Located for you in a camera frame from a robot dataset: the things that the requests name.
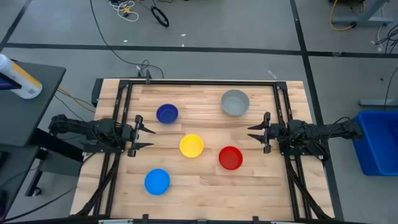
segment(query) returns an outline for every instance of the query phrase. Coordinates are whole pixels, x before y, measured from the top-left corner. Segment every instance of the bowl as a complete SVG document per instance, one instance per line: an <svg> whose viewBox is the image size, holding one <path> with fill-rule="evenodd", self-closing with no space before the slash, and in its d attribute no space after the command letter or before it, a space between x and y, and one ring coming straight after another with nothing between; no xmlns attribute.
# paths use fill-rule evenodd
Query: bowl
<svg viewBox="0 0 398 224"><path fill-rule="evenodd" d="M232 116L244 115L249 105L249 97L240 90L229 90L221 98L223 111Z"/></svg>
<svg viewBox="0 0 398 224"><path fill-rule="evenodd" d="M220 164L228 170L235 170L242 165L242 152L233 146L226 146L218 154Z"/></svg>
<svg viewBox="0 0 398 224"><path fill-rule="evenodd" d="M171 124L178 117L178 109L171 104L164 104L156 111L156 118L163 124Z"/></svg>
<svg viewBox="0 0 398 224"><path fill-rule="evenodd" d="M153 169L145 177L145 189L152 195L161 195L170 186L170 176L163 169Z"/></svg>
<svg viewBox="0 0 398 224"><path fill-rule="evenodd" d="M188 134L180 141L180 151L188 158L194 158L201 154L203 151L203 141L196 134Z"/></svg>

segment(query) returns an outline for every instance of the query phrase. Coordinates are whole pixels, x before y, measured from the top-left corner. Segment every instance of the black table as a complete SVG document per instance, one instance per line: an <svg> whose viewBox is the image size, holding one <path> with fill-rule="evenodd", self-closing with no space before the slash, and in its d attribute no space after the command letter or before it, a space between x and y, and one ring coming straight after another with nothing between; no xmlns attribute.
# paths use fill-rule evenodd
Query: black table
<svg viewBox="0 0 398 224"><path fill-rule="evenodd" d="M43 90L31 100L22 99L10 91L0 91L0 151L8 152L6 162L0 167L0 186L22 172L1 187L7 193L6 214L35 159L40 163L25 196L33 196L43 172L78 176L83 161L81 149L37 128L62 81L65 68L17 64L41 82Z"/></svg>
<svg viewBox="0 0 398 224"><path fill-rule="evenodd" d="M25 146L39 125L59 87L65 68L17 62L43 85L39 96L25 100L11 91L0 91L0 144Z"/></svg>

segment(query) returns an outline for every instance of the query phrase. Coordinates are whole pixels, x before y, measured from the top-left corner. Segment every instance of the white cable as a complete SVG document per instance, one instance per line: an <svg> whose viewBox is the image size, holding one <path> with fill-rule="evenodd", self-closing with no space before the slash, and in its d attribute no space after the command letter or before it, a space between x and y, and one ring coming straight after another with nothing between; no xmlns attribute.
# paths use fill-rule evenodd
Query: white cable
<svg viewBox="0 0 398 224"><path fill-rule="evenodd" d="M126 4L120 3L119 6L118 6L118 16L119 16L120 18L124 19L124 20L129 21L129 22L136 22L136 21L139 19L138 13L136 13L136 12L127 12L128 14L135 14L135 15L137 15L137 19L134 19L134 20L127 19L127 18L125 18L124 16L120 15L120 13L119 13L120 7L121 7L122 5L123 5L124 7L132 8L135 4L136 4L136 3L134 3L134 1L128 1Z"/></svg>
<svg viewBox="0 0 398 224"><path fill-rule="evenodd" d="M386 6L386 4L387 4L387 1L384 3L383 7L381 7L381 17L384 17L384 7ZM382 27L383 27L383 25L381 25L381 26L379 27L379 29L377 30L377 34L376 34L377 42L380 41L380 30L381 30ZM384 49L382 43L380 43L379 46L380 46L380 48L381 48L382 50Z"/></svg>
<svg viewBox="0 0 398 224"><path fill-rule="evenodd" d="M120 18L126 20L126 21L129 21L129 22L136 22L136 21L139 19L139 14L136 13L136 12L131 12L131 11L130 11L130 12L127 12L128 14L135 14L135 15L137 16L137 19L131 20L131 19L125 18L123 15L120 15L119 12L124 11L124 9L121 9L121 7L123 7L123 8L125 8L125 7L126 7L126 8L132 8L135 4L136 4L136 3L135 3L134 1L124 1L124 2L121 2L119 5L114 5L114 4L111 3L111 1L109 1L109 5L112 6L112 8L113 8L115 11L117 11L118 16L119 16Z"/></svg>

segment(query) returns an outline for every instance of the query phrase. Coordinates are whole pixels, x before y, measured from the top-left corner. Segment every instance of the yellow cable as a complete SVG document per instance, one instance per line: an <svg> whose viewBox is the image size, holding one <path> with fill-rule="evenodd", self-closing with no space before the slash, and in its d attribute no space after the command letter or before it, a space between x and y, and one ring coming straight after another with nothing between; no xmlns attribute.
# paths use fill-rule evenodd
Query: yellow cable
<svg viewBox="0 0 398 224"><path fill-rule="evenodd" d="M333 24L332 24L332 20L333 20L333 11L335 10L337 1L338 1L338 0L335 1L335 3L333 4L333 7L331 8L331 11L330 11L330 16L329 16L329 25L330 25L330 27L331 27L333 30L338 30L338 31L343 31L343 30L348 30L348 29L353 28L352 25L350 25L350 26L348 26L348 27L345 27L345 28L336 28L336 27L333 26Z"/></svg>
<svg viewBox="0 0 398 224"><path fill-rule="evenodd" d="M74 96L72 96L69 92L67 92L66 90L63 90L61 88L58 88L60 91L62 91L64 94L68 95L71 99L73 99L77 104L79 104L82 108L95 113L95 111L91 110L90 108L86 107L85 105L83 105L82 103L80 103Z"/></svg>

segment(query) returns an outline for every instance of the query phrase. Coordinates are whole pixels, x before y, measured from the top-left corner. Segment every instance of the red bowl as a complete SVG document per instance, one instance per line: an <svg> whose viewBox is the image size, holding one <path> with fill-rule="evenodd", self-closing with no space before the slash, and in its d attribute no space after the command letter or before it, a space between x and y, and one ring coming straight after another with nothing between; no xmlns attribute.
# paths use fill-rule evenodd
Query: red bowl
<svg viewBox="0 0 398 224"><path fill-rule="evenodd" d="M242 165L243 156L239 149L227 146L218 154L218 160L225 169L235 170Z"/></svg>

